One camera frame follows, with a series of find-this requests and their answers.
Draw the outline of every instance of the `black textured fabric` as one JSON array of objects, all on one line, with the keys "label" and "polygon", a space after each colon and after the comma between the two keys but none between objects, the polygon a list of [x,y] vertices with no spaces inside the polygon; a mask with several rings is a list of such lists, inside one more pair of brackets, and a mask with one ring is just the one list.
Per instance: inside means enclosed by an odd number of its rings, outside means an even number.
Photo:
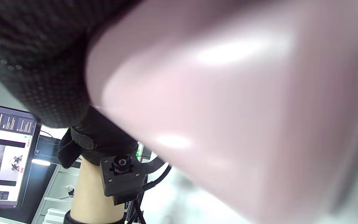
[{"label": "black textured fabric", "polygon": [[134,0],[0,0],[0,81],[43,124],[77,125],[90,105],[88,39]]},{"label": "black textured fabric", "polygon": [[138,143],[95,108],[71,127],[60,142],[58,158],[64,168],[70,167],[81,154],[99,166],[102,157],[135,154]]},{"label": "black textured fabric", "polygon": [[[122,218],[118,222],[114,222],[114,223],[110,223],[110,224],[124,224],[124,223],[125,223],[125,219]],[[66,213],[66,215],[64,216],[63,224],[83,224],[83,223],[75,221],[74,219],[72,219],[71,216],[70,216],[70,211],[68,211]]]}]

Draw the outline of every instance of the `black bracket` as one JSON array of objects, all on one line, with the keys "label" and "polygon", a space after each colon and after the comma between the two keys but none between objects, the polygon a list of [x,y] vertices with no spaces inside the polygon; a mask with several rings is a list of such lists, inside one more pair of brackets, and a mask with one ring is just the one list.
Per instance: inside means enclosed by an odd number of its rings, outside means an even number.
[{"label": "black bracket", "polygon": [[135,155],[104,157],[100,160],[105,196],[114,196],[114,204],[137,199],[143,192],[145,177],[161,168],[165,162],[156,157],[141,163]]}]

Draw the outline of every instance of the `fluorescent light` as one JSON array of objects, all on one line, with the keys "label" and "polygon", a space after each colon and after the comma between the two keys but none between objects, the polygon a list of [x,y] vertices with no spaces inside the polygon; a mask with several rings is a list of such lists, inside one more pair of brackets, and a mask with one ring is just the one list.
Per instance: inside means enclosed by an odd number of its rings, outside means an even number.
[{"label": "fluorescent light", "polygon": [[31,160],[31,162],[35,163],[35,164],[43,165],[43,166],[50,166],[51,165],[50,162],[45,161],[45,160],[41,160],[41,159],[33,159],[33,160]]}]

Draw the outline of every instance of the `computer monitor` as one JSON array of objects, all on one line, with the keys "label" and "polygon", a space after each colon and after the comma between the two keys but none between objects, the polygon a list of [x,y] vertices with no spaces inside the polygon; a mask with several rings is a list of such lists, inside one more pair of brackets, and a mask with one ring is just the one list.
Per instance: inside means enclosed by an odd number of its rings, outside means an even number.
[{"label": "computer monitor", "polygon": [[20,206],[40,129],[30,113],[0,106],[0,208]]}]

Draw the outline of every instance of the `image on screen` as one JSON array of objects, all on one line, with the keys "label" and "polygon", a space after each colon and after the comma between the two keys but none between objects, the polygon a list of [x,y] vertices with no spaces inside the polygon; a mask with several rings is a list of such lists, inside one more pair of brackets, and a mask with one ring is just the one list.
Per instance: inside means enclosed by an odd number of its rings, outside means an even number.
[{"label": "image on screen", "polygon": [[30,113],[0,107],[0,208],[18,204],[36,127]]}]

